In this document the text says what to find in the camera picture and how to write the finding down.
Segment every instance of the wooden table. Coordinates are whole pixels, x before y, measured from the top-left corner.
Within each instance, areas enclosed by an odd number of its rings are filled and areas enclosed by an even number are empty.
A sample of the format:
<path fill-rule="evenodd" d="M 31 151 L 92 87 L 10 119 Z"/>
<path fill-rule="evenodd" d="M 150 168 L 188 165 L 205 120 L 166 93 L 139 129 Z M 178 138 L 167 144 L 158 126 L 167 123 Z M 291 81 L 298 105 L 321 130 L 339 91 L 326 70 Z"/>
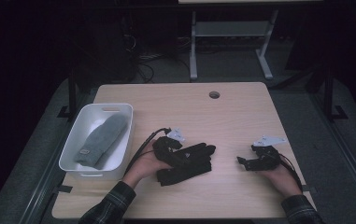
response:
<path fill-rule="evenodd" d="M 216 91 L 218 99 L 209 97 Z M 169 187 L 155 176 L 136 187 L 125 218 L 267 218 L 285 217 L 282 197 L 268 181 L 248 172 L 236 156 L 257 158 L 250 149 L 265 135 L 287 138 L 263 83 L 129 84 L 102 86 L 95 103 L 128 103 L 134 108 L 131 156 L 154 131 L 179 127 L 188 147 L 200 142 L 216 146 L 212 171 Z M 305 180 L 289 143 L 275 145 Z M 78 181 L 66 175 L 52 213 L 78 218 L 99 203 L 116 181 Z M 312 202 L 308 192 L 306 196 Z"/>

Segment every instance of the gray cloth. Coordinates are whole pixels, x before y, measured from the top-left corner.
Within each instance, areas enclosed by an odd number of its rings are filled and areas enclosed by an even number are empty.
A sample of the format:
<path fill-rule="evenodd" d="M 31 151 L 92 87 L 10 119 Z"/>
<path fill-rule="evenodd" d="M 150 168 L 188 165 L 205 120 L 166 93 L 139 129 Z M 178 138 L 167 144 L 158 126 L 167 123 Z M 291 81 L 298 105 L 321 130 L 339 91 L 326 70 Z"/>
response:
<path fill-rule="evenodd" d="M 102 155 L 116 141 L 126 123 L 126 118 L 121 113 L 114 114 L 106 119 L 103 124 L 90 133 L 74 160 L 83 166 L 94 167 Z"/>

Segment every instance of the round cable hole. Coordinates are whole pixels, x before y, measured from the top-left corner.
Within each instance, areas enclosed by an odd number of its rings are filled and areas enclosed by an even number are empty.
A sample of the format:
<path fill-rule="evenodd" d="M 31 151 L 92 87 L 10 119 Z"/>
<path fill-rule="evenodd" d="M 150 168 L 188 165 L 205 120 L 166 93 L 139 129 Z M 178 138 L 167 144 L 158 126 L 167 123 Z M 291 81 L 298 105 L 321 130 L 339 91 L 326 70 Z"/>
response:
<path fill-rule="evenodd" d="M 212 91 L 209 93 L 209 97 L 212 99 L 218 99 L 221 97 L 221 94 L 218 91 Z"/>

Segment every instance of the white plastic bin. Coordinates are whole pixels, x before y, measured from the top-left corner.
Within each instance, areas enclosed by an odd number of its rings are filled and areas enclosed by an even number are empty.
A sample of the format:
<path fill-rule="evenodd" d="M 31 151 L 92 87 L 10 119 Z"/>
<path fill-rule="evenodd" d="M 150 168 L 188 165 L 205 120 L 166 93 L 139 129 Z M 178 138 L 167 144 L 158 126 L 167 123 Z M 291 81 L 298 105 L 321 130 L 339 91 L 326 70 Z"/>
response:
<path fill-rule="evenodd" d="M 90 133 L 114 113 L 123 113 L 127 118 L 128 124 L 110 149 L 102 155 L 94 168 L 82 166 L 75 162 L 75 155 L 84 145 Z M 59 159 L 61 169 L 77 179 L 121 179 L 129 162 L 129 149 L 131 148 L 132 134 L 134 132 L 133 114 L 134 110 L 128 104 L 85 105 L 78 113 L 78 117 L 64 144 L 64 149 Z"/>

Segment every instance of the dark checkered sleeve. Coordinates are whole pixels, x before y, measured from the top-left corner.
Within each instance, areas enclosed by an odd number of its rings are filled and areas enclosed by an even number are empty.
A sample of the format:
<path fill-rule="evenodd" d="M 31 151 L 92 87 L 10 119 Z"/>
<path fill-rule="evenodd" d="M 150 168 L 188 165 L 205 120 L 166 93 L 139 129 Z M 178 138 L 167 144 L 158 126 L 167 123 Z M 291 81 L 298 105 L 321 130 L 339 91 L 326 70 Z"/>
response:
<path fill-rule="evenodd" d="M 79 220 L 79 224 L 120 223 L 122 216 L 136 196 L 124 182 L 119 182 L 96 206 L 91 208 Z"/>
<path fill-rule="evenodd" d="M 318 212 L 304 195 L 294 195 L 282 202 L 291 224 L 324 224 Z"/>

